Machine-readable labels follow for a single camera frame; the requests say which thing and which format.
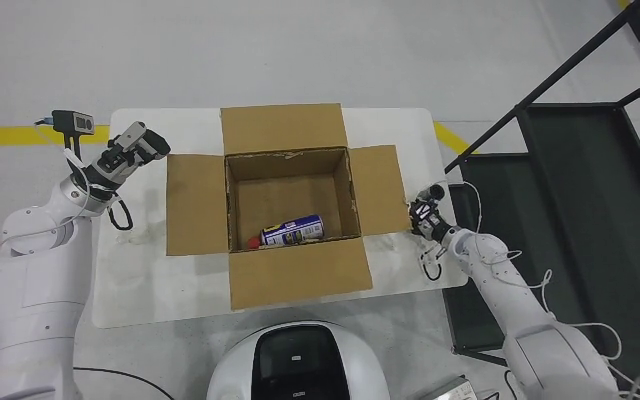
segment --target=table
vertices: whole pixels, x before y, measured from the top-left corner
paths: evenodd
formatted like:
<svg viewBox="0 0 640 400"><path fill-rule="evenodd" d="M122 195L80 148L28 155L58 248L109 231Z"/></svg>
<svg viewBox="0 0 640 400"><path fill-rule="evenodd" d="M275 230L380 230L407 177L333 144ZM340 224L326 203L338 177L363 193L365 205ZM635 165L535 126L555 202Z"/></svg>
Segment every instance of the table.
<svg viewBox="0 0 640 400"><path fill-rule="evenodd" d="M396 145L407 200L414 199L425 186L445 181L429 111L344 108L343 117L349 147ZM162 135L175 154L223 154L218 108L118 110L111 117L111 137L134 121L142 121ZM92 309L97 327L234 312L230 307L227 254L165 255L166 173L166 158L154 161L139 168L119 190L134 219L131 232L115 230L106 217L100 221ZM453 223L453 206L446 189L441 212ZM431 246L422 242L422 250ZM440 279L427 279L418 260L421 239L408 232L365 237L364 244L373 289L264 308L443 289L467 282L467 276L446 253L441 259Z"/></svg>

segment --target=concrete floor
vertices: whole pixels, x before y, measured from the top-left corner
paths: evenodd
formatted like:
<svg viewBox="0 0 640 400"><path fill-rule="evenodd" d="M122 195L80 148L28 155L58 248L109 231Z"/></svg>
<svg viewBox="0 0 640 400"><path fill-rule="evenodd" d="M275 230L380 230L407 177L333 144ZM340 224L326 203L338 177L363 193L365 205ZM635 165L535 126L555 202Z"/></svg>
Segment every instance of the concrete floor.
<svg viewBox="0 0 640 400"><path fill-rule="evenodd" d="M607 0L4 2L0 125L53 108L107 124L124 107L341 102L425 107L472 141L614 15ZM545 101L616 100L640 85L638 43L617 34ZM631 108L640 120L640 105ZM525 150L517 125L482 148ZM100 146L86 146L86 157ZM454 153L442 147L445 161ZM64 176L46 147L0 147L0 219L46 202ZM203 399L233 344L266 325L304 318L342 324L382 361L393 399L466 374L486 396L503 369L454 356L440 292L100 330L90 306L76 364L125 370L174 397ZM78 372L87 399L159 399L122 377Z"/></svg>

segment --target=open cardboard box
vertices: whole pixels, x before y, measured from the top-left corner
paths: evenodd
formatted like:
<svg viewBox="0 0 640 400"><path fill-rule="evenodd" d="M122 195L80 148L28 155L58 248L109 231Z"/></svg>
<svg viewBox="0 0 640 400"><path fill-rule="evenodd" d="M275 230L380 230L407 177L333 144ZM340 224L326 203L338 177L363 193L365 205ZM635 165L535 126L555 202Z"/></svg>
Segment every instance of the open cardboard box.
<svg viewBox="0 0 640 400"><path fill-rule="evenodd" d="M224 156L170 155L167 255L229 253L232 309L372 288L363 236L410 227L395 146L350 149L339 104L221 111ZM249 250L318 214L313 243Z"/></svg>

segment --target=yellow floor line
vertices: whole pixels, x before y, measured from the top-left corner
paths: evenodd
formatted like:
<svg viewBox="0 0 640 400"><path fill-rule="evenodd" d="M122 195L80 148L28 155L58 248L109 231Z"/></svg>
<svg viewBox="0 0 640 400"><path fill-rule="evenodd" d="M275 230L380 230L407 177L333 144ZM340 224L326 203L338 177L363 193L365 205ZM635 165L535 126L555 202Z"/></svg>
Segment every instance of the yellow floor line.
<svg viewBox="0 0 640 400"><path fill-rule="evenodd" d="M434 122L436 137L445 146L451 148L456 154L462 153L469 144L453 133L449 128L439 122ZM54 132L50 126L40 126L40 130L56 144L63 144L61 133ZM82 144L106 143L109 139L109 126L96 126L96 133L93 136L83 136L80 139ZM0 146L31 146L42 145L47 142L41 138L32 126L0 126Z"/></svg>
<svg viewBox="0 0 640 400"><path fill-rule="evenodd" d="M465 142L460 136L453 133L449 128L442 125L439 122L433 121L433 126L436 128L436 137L439 141L449 147L456 154L460 154L469 147L469 143Z"/></svg>
<svg viewBox="0 0 640 400"><path fill-rule="evenodd" d="M63 144L63 136L55 132L50 126L41 125L40 131L56 144ZM82 136L81 144L106 143L109 140L109 126L96 126L96 133L92 136ZM48 144L38 135L32 126L0 126L0 146L31 146Z"/></svg>

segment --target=camera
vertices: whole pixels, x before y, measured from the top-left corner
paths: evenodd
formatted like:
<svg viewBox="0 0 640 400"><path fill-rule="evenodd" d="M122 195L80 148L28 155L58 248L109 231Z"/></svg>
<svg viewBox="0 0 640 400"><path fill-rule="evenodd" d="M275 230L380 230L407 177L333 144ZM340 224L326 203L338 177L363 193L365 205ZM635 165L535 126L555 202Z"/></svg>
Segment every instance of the camera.
<svg viewBox="0 0 640 400"><path fill-rule="evenodd" d="M93 135L95 125L91 115L82 114L76 111L53 110L53 130L70 135Z"/></svg>

